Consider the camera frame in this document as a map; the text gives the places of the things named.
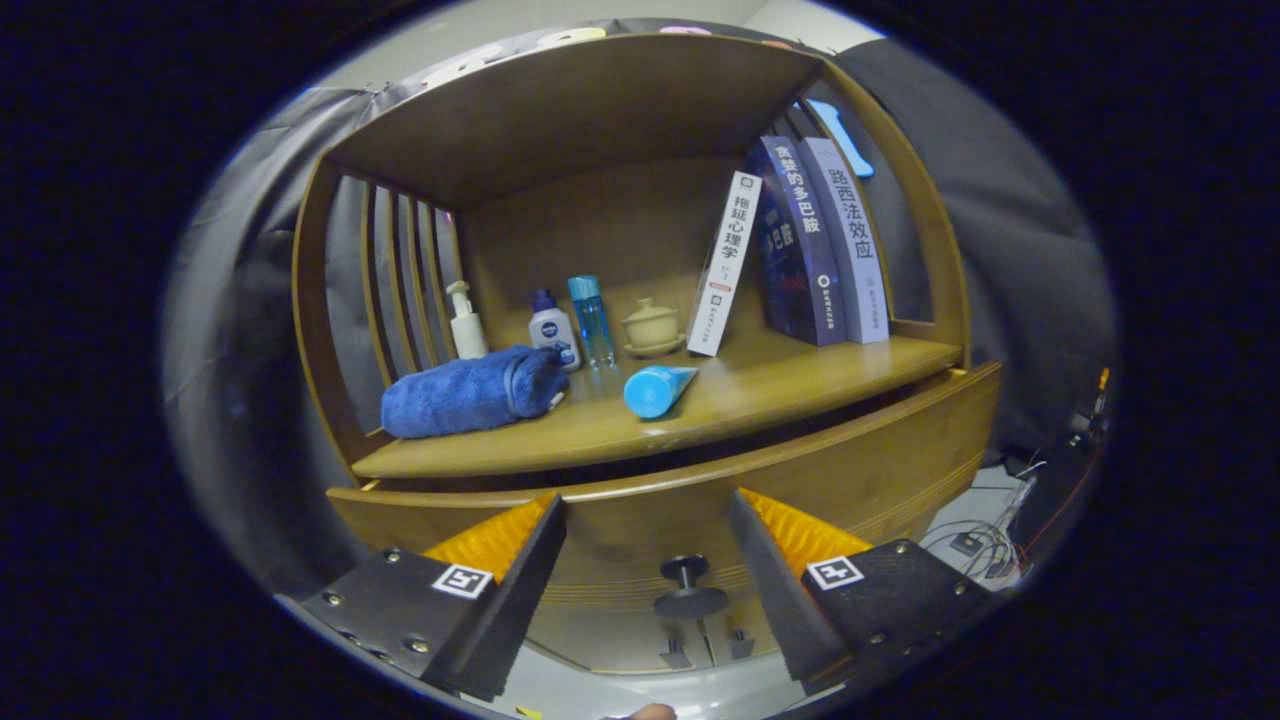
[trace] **shelf board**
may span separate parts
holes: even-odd
[[[666,452],[832,410],[954,366],[960,348],[908,337],[827,347],[760,329],[726,338],[718,357],[680,351],[570,375],[550,414],[493,430],[398,439],[353,464],[366,478],[448,478],[553,470]],[[676,406],[636,418],[622,386],[648,365],[699,369]]]
[[[735,37],[586,40],[421,92],[326,158],[465,210],[628,163],[744,154],[819,69],[813,55]]]

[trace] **folded towel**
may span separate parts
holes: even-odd
[[[539,418],[568,387],[554,347],[517,345],[404,375],[383,393],[383,429],[399,438],[484,430]]]

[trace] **orange foam pad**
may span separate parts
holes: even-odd
[[[800,578],[810,562],[870,550],[872,543],[824,523],[808,512],[746,488],[739,488],[782,551],[791,573]]]
[[[549,492],[511,510],[504,510],[479,525],[471,527],[422,555],[440,562],[466,565],[476,570],[493,573],[493,579],[502,583],[511,564],[516,561],[520,550],[525,547],[529,536],[538,527],[538,520],[556,498]]]

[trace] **saucer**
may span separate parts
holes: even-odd
[[[680,333],[678,336],[676,336],[676,340],[663,342],[660,345],[650,345],[648,347],[631,347],[631,343],[627,343],[622,346],[622,350],[626,350],[628,355],[634,355],[636,357],[657,357],[659,355],[666,355],[678,348],[681,345],[685,343],[686,340],[689,340],[689,336],[685,333]]]

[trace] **blue book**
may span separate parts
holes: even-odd
[[[818,201],[824,188],[810,182],[786,137],[762,137],[749,167],[764,178],[756,243],[769,327],[818,346],[846,341],[840,270]]]
[[[822,217],[827,220],[832,249],[840,263],[849,340],[888,340],[884,278],[856,181],[831,140],[806,137],[800,141],[799,150],[801,164],[819,186],[814,188],[814,195],[822,196]]]

